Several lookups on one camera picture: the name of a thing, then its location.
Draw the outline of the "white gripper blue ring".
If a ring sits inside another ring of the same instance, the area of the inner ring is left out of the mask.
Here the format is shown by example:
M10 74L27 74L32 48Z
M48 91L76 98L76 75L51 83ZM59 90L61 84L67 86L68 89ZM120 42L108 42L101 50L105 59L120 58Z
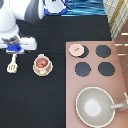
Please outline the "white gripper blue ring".
M0 39L0 49L5 49L8 54L23 54L25 51L36 50L37 42L33 37Z

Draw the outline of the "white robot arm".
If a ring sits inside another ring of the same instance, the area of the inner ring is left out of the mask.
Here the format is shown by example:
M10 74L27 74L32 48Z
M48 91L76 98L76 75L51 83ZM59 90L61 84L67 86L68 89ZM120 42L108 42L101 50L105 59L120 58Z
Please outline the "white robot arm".
M17 20L29 23L40 21L45 14L62 14L66 0L0 0L0 49L7 53L36 50L33 37L20 37Z

